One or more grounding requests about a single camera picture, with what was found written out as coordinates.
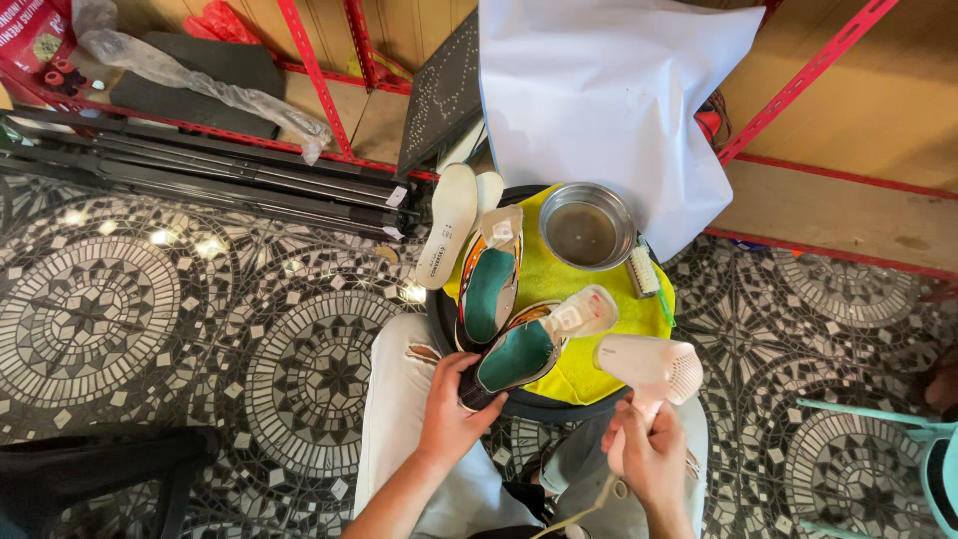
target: yellow cloth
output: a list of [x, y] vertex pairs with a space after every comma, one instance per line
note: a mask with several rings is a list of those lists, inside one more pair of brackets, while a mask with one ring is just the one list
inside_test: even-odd
[[[513, 312], [537, 303], [555, 299], [562, 301], [590, 284], [602, 285], [615, 299], [619, 308], [619, 322], [609, 333], [651, 335], [668, 339], [672, 334], [669, 322], [662, 314], [656, 297], [635, 299], [632, 283], [625, 265], [606, 271], [582, 271], [570, 268], [549, 252], [538, 232], [538, 210], [542, 201], [553, 189], [523, 200], [522, 233], [524, 250], [519, 268], [519, 294]], [[462, 277], [462, 253], [456, 268], [445, 283], [443, 290], [449, 297], [459, 301], [459, 281]], [[659, 267], [655, 268], [670, 307], [675, 308], [675, 290]], [[592, 366], [592, 350], [602, 335], [571, 339], [559, 356], [556, 366], [542, 378], [523, 389], [559, 401], [576, 404], [592, 404], [622, 387], [622, 382]]]

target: stainless steel bowl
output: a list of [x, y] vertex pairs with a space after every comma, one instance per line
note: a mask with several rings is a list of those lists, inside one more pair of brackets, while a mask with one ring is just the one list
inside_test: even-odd
[[550, 193], [539, 207], [538, 225], [549, 251], [578, 270], [610, 270], [635, 248], [625, 201], [595, 183], [566, 183]]

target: hand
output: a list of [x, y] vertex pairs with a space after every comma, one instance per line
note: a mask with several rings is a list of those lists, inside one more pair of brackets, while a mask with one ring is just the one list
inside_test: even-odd
[[422, 435], [416, 452], [451, 470], [502, 412], [508, 395], [500, 394], [484, 410], [470, 413], [459, 406], [459, 379], [479, 356], [450, 354], [439, 361], [425, 401]]
[[685, 430], [678, 423], [675, 410], [665, 402], [655, 421], [651, 434], [642, 414], [631, 402], [634, 393], [615, 403], [615, 417], [609, 422], [602, 439], [603, 453], [608, 453], [615, 434], [626, 434], [626, 448], [622, 462], [626, 483], [642, 503], [647, 513], [659, 518], [685, 517]]

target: tiled floor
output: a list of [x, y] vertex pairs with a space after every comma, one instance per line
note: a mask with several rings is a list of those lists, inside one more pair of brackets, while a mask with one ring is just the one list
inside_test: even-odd
[[[212, 424], [228, 445], [195, 488], [192, 537], [336, 536], [354, 494], [369, 343], [422, 310], [415, 246], [49, 180], [0, 183], [0, 443], [93, 422]], [[708, 537], [806, 537], [799, 518], [934, 537], [900, 426], [800, 396], [918, 412], [914, 373], [958, 308], [913, 275], [697, 238], [666, 265], [673, 336], [696, 345], [710, 421]], [[569, 426], [501, 419], [514, 477]], [[68, 511], [57, 531], [142, 534], [156, 485]]]

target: white paper backdrop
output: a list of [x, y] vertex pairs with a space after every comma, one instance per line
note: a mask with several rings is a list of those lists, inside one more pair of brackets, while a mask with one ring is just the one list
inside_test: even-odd
[[507, 186], [605, 185], [659, 260], [672, 258], [732, 200], [693, 114], [748, 52], [763, 12], [480, 0], [483, 106]]

